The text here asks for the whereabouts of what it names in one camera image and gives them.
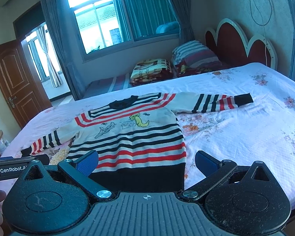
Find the door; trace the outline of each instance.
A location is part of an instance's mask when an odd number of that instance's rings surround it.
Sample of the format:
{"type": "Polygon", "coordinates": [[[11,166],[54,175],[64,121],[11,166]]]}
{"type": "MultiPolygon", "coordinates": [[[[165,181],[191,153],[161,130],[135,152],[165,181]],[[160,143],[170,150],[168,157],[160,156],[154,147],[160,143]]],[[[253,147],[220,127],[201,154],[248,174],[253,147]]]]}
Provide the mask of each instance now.
{"type": "Polygon", "coordinates": [[[41,111],[52,107],[26,40],[0,45],[0,88],[21,128],[41,111]]]}

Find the door handle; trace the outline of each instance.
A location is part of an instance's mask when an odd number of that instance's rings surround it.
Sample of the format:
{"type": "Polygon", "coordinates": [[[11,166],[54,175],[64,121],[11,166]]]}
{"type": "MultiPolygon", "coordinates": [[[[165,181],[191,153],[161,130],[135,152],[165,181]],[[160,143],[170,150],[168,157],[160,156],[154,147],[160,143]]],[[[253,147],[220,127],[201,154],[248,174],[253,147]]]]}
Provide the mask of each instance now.
{"type": "Polygon", "coordinates": [[[13,103],[13,100],[16,100],[16,97],[9,97],[8,98],[10,105],[12,106],[12,108],[15,108],[15,104],[13,103]]]}

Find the ribbed gray surface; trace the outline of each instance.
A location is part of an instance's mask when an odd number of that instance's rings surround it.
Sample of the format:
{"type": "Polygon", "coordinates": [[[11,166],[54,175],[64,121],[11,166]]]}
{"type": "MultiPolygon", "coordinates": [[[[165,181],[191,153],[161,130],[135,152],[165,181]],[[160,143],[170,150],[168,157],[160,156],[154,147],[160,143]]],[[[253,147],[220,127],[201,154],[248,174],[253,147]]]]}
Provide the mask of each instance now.
{"type": "Polygon", "coordinates": [[[233,235],[212,224],[197,204],[179,201],[174,193],[148,195],[121,193],[117,200],[98,203],[81,224],[59,235],[233,235]]]}

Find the roof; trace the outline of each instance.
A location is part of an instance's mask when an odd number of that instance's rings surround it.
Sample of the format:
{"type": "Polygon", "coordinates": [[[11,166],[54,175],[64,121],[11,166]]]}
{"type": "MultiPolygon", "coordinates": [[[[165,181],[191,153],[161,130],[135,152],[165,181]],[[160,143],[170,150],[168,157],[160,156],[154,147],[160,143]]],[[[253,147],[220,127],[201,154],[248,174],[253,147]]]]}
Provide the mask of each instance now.
{"type": "MultiPolygon", "coordinates": [[[[116,11],[114,6],[107,6],[103,13],[99,14],[99,21],[106,20],[109,18],[116,17],[116,11]]],[[[91,10],[84,14],[81,14],[76,17],[76,21],[78,23],[79,29],[94,25],[97,23],[95,11],[91,10]]]]}

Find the cable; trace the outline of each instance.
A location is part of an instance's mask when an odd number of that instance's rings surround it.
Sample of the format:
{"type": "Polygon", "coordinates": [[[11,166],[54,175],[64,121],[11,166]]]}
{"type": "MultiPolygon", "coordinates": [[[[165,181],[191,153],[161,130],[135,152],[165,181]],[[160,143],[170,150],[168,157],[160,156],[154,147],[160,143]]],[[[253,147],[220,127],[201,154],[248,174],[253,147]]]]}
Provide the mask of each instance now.
{"type": "Polygon", "coordinates": [[[272,17],[272,12],[273,12],[272,3],[271,3],[270,0],[268,0],[268,1],[269,1],[269,4],[270,4],[270,7],[271,7],[271,13],[270,13],[269,20],[268,20],[267,23],[265,24],[264,21],[263,21],[262,13],[261,13],[261,11],[259,10],[259,8],[257,7],[257,4],[256,4],[255,0],[253,0],[254,5],[255,5],[256,9],[258,10],[258,12],[259,12],[259,14],[260,14],[260,16],[261,16],[261,20],[262,20],[262,25],[261,25],[261,24],[259,24],[259,23],[257,23],[257,22],[255,21],[253,15],[252,15],[251,0],[249,0],[250,14],[251,14],[251,17],[252,17],[253,21],[254,21],[258,26],[263,27],[264,36],[265,36],[265,63],[266,63],[265,65],[266,65],[266,66],[268,66],[268,57],[267,57],[267,53],[266,53],[266,49],[267,49],[267,40],[266,40],[266,28],[265,28],[265,26],[270,22],[271,17],[272,17]]]}

